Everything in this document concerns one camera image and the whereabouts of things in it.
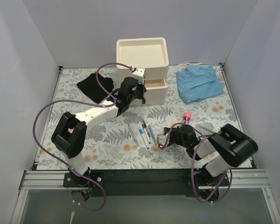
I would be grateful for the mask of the pink-capped tube of pencils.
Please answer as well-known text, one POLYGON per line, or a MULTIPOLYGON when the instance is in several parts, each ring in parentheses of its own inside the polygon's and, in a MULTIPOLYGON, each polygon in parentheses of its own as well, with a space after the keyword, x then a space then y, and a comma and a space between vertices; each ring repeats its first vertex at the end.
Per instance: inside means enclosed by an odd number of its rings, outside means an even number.
POLYGON ((185 112, 182 118, 182 123, 188 125, 191 120, 192 114, 190 112, 185 112))

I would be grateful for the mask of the light blue pen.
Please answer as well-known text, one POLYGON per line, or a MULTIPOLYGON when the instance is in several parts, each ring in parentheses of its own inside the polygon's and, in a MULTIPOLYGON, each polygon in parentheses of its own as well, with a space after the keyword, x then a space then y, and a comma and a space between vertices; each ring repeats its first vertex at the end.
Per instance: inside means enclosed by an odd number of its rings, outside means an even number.
POLYGON ((153 141, 154 141, 154 144, 156 145, 156 138, 155 138, 155 135, 154 135, 154 132, 153 132, 153 130, 152 130, 152 127, 151 127, 151 125, 148 125, 148 128, 149 128, 149 131, 150 131, 150 133, 151 133, 151 136, 152 136, 152 139, 153 139, 153 141))

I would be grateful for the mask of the green highlighter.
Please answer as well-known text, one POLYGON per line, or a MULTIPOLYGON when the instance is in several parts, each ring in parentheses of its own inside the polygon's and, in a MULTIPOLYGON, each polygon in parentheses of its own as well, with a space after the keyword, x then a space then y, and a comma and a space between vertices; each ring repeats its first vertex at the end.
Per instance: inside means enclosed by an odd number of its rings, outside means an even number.
POLYGON ((200 126, 202 129, 204 129, 204 130, 206 130, 206 131, 208 131, 208 132, 211 132, 211 133, 217 133, 217 132, 218 132, 217 129, 215 129, 214 127, 208 126, 208 125, 206 125, 206 124, 199 124, 199 126, 200 126))

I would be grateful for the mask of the cream three-drawer organizer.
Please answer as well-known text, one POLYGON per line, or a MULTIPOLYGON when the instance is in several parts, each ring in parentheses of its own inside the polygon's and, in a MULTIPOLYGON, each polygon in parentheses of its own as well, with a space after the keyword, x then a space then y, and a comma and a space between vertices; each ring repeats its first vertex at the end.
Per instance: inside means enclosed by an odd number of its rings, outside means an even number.
POLYGON ((165 38, 120 39, 116 45, 116 62, 145 69, 145 100, 132 105, 160 105, 168 92, 168 52, 165 38))

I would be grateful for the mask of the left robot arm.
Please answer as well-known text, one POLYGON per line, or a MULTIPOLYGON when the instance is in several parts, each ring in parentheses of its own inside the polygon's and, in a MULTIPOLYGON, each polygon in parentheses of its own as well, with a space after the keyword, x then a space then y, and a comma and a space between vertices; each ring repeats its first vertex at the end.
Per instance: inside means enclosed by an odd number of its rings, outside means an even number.
POLYGON ((77 171, 74 181, 78 186, 84 187, 90 181, 90 168, 82 156, 86 133, 96 125, 127 111, 135 99, 144 99, 144 83, 144 78, 126 77, 114 95, 115 99, 109 97, 101 107, 76 114, 66 112, 61 116, 51 141, 62 152, 69 166, 77 171))

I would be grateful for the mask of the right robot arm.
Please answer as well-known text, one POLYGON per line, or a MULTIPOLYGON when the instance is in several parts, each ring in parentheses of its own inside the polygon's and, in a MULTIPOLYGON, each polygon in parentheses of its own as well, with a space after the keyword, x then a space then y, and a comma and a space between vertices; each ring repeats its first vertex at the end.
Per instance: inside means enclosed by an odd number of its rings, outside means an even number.
POLYGON ((199 161, 218 152, 217 157, 204 164, 201 170, 194 174, 194 184, 215 184, 225 171, 238 167, 259 149, 252 138, 231 124, 224 125, 218 132, 206 138, 197 137, 190 125, 172 130, 165 127, 164 134, 169 137, 166 146, 176 144, 186 148, 188 156, 193 161, 199 161))

